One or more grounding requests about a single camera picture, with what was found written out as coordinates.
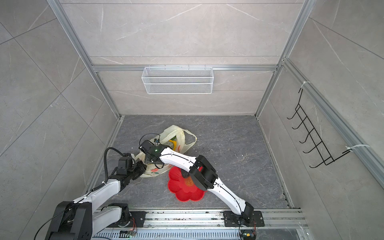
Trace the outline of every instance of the black hook rack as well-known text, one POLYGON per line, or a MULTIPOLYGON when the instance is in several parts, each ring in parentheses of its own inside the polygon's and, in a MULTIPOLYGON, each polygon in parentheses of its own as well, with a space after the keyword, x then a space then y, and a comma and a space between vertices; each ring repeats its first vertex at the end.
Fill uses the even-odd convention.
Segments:
POLYGON ((320 166, 320 165, 323 164, 323 163, 324 163, 325 165, 329 165, 329 164, 331 164, 332 162, 334 162, 334 161, 338 160, 339 158, 341 158, 342 156, 346 155, 347 153, 351 152, 352 150, 351 150, 351 149, 348 149, 348 150, 342 152, 342 153, 341 153, 341 156, 339 156, 339 157, 337 157, 337 158, 334 158, 334 157, 331 155, 331 153, 329 152, 329 150, 328 150, 327 146, 325 145, 324 141, 321 139, 321 136, 319 135, 319 133, 318 133, 317 130, 315 129, 314 125, 312 124, 311 120, 309 119, 308 115, 305 113, 304 109, 303 109, 303 108, 301 107, 301 105, 300 105, 300 100, 301 100, 301 96, 302 96, 302 94, 303 94, 303 89, 300 88, 300 90, 299 90, 298 93, 300 93, 300 97, 299 97, 299 102, 297 103, 297 105, 296 105, 296 107, 295 107, 295 110, 296 110, 296 111, 295 111, 295 114, 294 114, 291 118, 287 118, 287 119, 292 119, 292 118, 297 114, 297 116, 299 116, 299 118, 300 118, 300 120, 301 120, 301 123, 299 124, 299 126, 297 126, 297 128, 294 128, 294 127, 293 127, 292 129, 298 129, 301 125, 304 125, 305 129, 306 129, 307 132, 308 132, 307 137, 305 138, 304 142, 301 142, 301 141, 299 141, 299 142, 303 144, 303 143, 305 143, 305 142, 308 140, 308 137, 310 137, 311 140, 312 140, 312 142, 313 142, 313 144, 314 144, 314 147, 313 147, 311 150, 309 150, 308 152, 304 152, 304 151, 303 151, 303 153, 310 153, 312 150, 316 149, 317 152, 320 154, 320 157, 321 157, 321 159, 322 159, 322 162, 319 163, 318 165, 314 166, 314 167, 310 166, 310 168, 316 168, 316 167, 320 166), (301 110, 303 111, 303 113, 304 113, 304 115, 305 115, 304 118, 303 118, 302 116, 300 116, 300 114, 299 114, 299 112, 298 112, 299 109, 301 109, 301 110), (309 123, 310 123, 310 126, 307 126, 307 125, 304 123, 304 121, 305 121, 306 119, 308 119, 308 121, 309 121, 309 123), (319 141, 318 143, 315 143, 315 141, 313 140, 313 137, 312 137, 312 135, 311 135, 311 132, 312 132, 312 131, 314 131, 314 132, 317 134, 317 136, 319 137, 320 141, 319 141), (324 148, 327 150, 327 152, 328 152, 328 154, 329 154, 329 157, 328 157, 328 158, 324 159, 323 155, 321 154, 320 150, 318 149, 318 147, 319 147, 320 145, 323 145, 324 148))

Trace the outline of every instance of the yellow component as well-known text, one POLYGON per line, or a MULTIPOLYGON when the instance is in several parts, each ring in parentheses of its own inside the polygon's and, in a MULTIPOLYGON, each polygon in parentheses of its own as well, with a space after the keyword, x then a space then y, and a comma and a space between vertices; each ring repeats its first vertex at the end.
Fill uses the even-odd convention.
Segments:
POLYGON ((173 143, 173 151, 175 151, 177 142, 173 140, 169 140, 169 142, 173 143))

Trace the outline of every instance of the wall tile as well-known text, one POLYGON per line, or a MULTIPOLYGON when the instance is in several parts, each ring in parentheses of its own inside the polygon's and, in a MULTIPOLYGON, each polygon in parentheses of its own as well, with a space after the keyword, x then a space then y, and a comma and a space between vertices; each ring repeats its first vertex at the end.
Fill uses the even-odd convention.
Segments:
POLYGON ((318 0, 311 18, 384 57, 384 2, 318 0))
MULTIPOLYGON (((103 142, 88 128, 49 187, 19 240, 30 240, 37 229, 53 216, 57 204, 72 201, 82 195, 103 147, 103 142)), ((37 239, 45 238, 48 227, 49 224, 40 230, 37 239)))
MULTIPOLYGON (((297 93, 299 88, 296 80, 287 71, 283 71, 270 100, 283 120, 341 238, 380 239, 384 220, 384 210, 381 207, 384 204, 384 191, 357 156, 349 153, 330 165, 309 167, 321 163, 319 153, 316 150, 309 154, 303 153, 310 150, 314 144, 310 143, 310 139, 305 144, 299 142, 305 140, 307 132, 303 125, 297 130, 292 129, 301 122, 297 116, 292 120, 287 119, 295 112, 300 96, 297 93)), ((300 105, 332 156, 339 157, 347 144, 305 93, 300 99, 300 105)), ((320 151, 327 154, 324 147, 320 147, 320 151)))
POLYGON ((91 57, 93 64, 277 64, 280 56, 91 57))
POLYGON ((63 96, 87 124, 91 123, 104 102, 103 95, 86 69, 63 91, 63 96))
MULTIPOLYGON (((110 91, 145 91, 141 71, 102 71, 99 72, 110 91)), ((214 91, 262 90, 264 91, 271 71, 215 71, 214 91)))
POLYGON ((121 114, 254 114, 264 91, 214 91, 212 94, 147 94, 110 91, 121 114))
POLYGON ((90 56, 279 56, 301 4, 63 7, 90 56))
POLYGON ((115 123, 116 117, 107 102, 104 101, 89 126, 105 144, 115 123))
POLYGON ((61 3, 303 3, 304 0, 60 0, 61 3))
POLYGON ((0 157, 0 238, 20 234, 87 124, 59 96, 0 157))
POLYGON ((1 154, 60 93, 15 40, 0 45, 0 66, 1 154))
POLYGON ((384 60, 311 19, 290 59, 384 159, 384 60))
POLYGON ((5 29, 5 27, 0 23, 0 43, 3 43, 11 38, 12 36, 5 29))
POLYGON ((0 22, 13 37, 55 18, 45 0, 2 0, 0 2, 0 22))
POLYGON ((269 100, 260 122, 294 206, 302 209, 314 238, 341 240, 291 137, 269 100))
POLYGON ((16 40, 60 92, 85 67, 57 19, 16 40))

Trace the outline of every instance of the black wire rack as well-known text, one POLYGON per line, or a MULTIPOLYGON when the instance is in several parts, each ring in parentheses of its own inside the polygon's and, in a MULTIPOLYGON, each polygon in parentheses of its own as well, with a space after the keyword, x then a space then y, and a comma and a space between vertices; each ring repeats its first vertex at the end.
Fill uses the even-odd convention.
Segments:
POLYGON ((305 138, 304 142, 301 142, 301 141, 299 141, 299 142, 302 143, 302 144, 304 144, 304 143, 308 140, 308 137, 310 137, 311 140, 312 140, 312 142, 313 142, 313 144, 314 144, 314 147, 313 147, 311 150, 309 150, 308 152, 304 152, 304 151, 303 151, 303 153, 310 153, 311 151, 313 151, 314 149, 316 149, 317 152, 319 153, 321 159, 322 159, 322 162, 321 162, 321 163, 319 163, 318 165, 316 165, 316 166, 314 166, 314 167, 310 166, 310 168, 316 168, 316 167, 320 166, 321 164, 329 165, 329 164, 331 164, 332 162, 334 162, 334 161, 338 160, 339 158, 341 158, 342 156, 344 156, 344 155, 348 154, 349 152, 351 152, 352 150, 351 150, 351 149, 348 149, 348 150, 342 152, 342 153, 341 153, 341 156, 339 156, 339 157, 337 157, 337 158, 334 158, 334 157, 331 155, 331 153, 329 152, 329 150, 328 150, 327 146, 325 145, 324 141, 321 139, 321 136, 319 135, 319 133, 317 132, 316 128, 314 127, 314 125, 312 124, 311 120, 309 119, 308 115, 305 113, 304 109, 303 109, 303 108, 301 107, 301 105, 300 105, 301 96, 303 95, 303 89, 300 88, 300 90, 299 90, 298 93, 300 93, 300 97, 299 97, 299 102, 297 103, 297 105, 296 105, 296 107, 295 107, 295 114, 294 114, 291 118, 287 118, 287 119, 292 119, 295 115, 297 115, 297 116, 300 118, 301 123, 299 124, 299 126, 297 126, 296 128, 292 127, 292 129, 298 129, 301 125, 303 125, 303 126, 305 127, 306 131, 308 132, 308 134, 307 134, 307 137, 305 138), (299 109, 302 110, 302 112, 304 113, 304 116, 301 116, 301 115, 299 114, 299 112, 298 112, 299 109), (308 121, 309 121, 309 123, 310 123, 310 124, 308 124, 308 126, 307 126, 307 125, 305 124, 305 122, 304 122, 306 119, 308 119, 308 121), (314 137, 315 137, 316 135, 312 136, 311 134, 317 134, 317 136, 318 136, 318 138, 320 139, 320 141, 319 141, 318 143, 316 143, 315 140, 314 140, 314 137), (323 146, 323 147, 326 149, 327 153, 329 154, 329 157, 325 158, 325 157, 321 154, 321 151, 319 150, 319 147, 321 147, 321 146, 323 146))

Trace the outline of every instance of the robotic arm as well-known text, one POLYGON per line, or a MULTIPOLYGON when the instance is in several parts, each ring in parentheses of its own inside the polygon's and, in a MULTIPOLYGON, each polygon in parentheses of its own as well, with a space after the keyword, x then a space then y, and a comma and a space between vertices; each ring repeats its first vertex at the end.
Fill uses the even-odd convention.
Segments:
MULTIPOLYGON (((148 140, 140 144, 139 149, 146 155, 145 163, 156 166, 172 164, 181 168, 190 175, 199 189, 210 191, 225 202, 234 213, 239 226, 253 226, 253 206, 225 186, 204 156, 183 155, 166 145, 154 145, 148 140)), ((82 197, 58 204, 45 240, 89 240, 94 234, 113 223, 117 223, 120 227, 126 227, 131 223, 127 204, 110 204, 103 207, 100 212, 95 212, 106 200, 124 189, 130 180, 137 179, 146 171, 147 166, 142 161, 135 163, 129 154, 121 155, 123 157, 119 159, 118 166, 112 174, 106 178, 106 182, 82 197)), ((104 154, 104 166, 106 167, 106 154, 104 154)))

